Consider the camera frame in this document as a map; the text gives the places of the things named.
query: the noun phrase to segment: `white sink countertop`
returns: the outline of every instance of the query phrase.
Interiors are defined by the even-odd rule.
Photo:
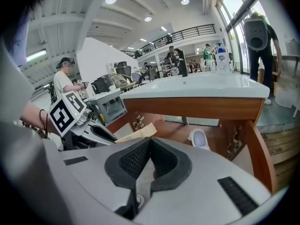
[[[267,98],[270,89],[239,74],[201,72],[187,77],[172,76],[132,89],[120,95],[131,98]]]

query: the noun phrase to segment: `white pillar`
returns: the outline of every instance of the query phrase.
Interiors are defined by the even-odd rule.
[[[159,60],[158,54],[155,54],[155,60],[156,60],[156,63],[157,63],[157,69],[158,69],[158,72],[159,72],[159,76],[160,76],[160,78],[163,78],[163,72],[161,72],[162,68],[160,66],[160,60]]]
[[[159,71],[162,70],[161,66],[160,66],[160,60],[159,60],[159,56],[158,54],[155,54],[155,60],[156,60],[156,63],[157,63],[157,68]]]

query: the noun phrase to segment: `human arm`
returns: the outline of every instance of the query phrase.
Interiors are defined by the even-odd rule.
[[[67,85],[63,88],[64,92],[70,92],[70,91],[79,91],[80,89],[84,89],[84,87],[82,87],[82,85]]]
[[[39,116],[40,110],[41,109],[35,106],[32,102],[28,102],[21,115],[21,120],[42,130],[45,130],[44,126],[45,127],[47,126],[48,132],[55,133],[59,136],[60,134],[56,130],[55,126],[52,124],[50,120],[50,116],[48,116],[47,118],[46,111],[41,111],[41,119],[40,119]]]
[[[273,43],[277,52],[277,61],[278,61],[278,72],[277,72],[277,76],[279,77],[281,75],[282,72],[282,53],[280,50],[280,46],[279,46],[279,41],[276,35],[276,32],[274,31],[274,29],[268,25],[267,26],[269,32],[271,33],[271,37],[273,39]]]
[[[277,61],[278,61],[278,73],[277,76],[279,77],[281,75],[282,72],[282,54],[281,54],[281,50],[280,50],[280,46],[279,46],[279,41],[273,40],[276,52],[277,52]]]

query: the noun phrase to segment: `white toilet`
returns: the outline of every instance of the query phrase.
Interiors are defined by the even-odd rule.
[[[207,138],[202,129],[195,129],[190,132],[188,139],[192,141],[192,145],[197,148],[205,149],[210,151],[208,146]]]

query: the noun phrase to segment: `white ceiling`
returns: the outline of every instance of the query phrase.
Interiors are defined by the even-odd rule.
[[[42,0],[30,13],[26,55],[47,51],[20,68],[35,88],[53,80],[56,65],[63,57],[75,58],[101,3],[102,0]],[[78,75],[75,65],[70,78]]]
[[[63,57],[74,58],[85,37],[93,37],[120,50],[145,46],[168,32],[214,23],[202,15],[202,0],[43,0],[30,14],[30,30],[26,54],[42,49],[39,57],[21,70],[35,88],[52,81],[56,65]],[[152,17],[145,22],[144,18]],[[164,26],[168,31],[161,31]],[[75,66],[72,77],[78,76]]]
[[[139,49],[147,43],[173,33],[179,27],[193,27],[193,21],[202,14],[202,0],[190,0],[182,5],[181,0],[117,0],[101,5],[88,36],[113,45],[120,50],[128,47]],[[150,22],[144,19],[151,16]]]

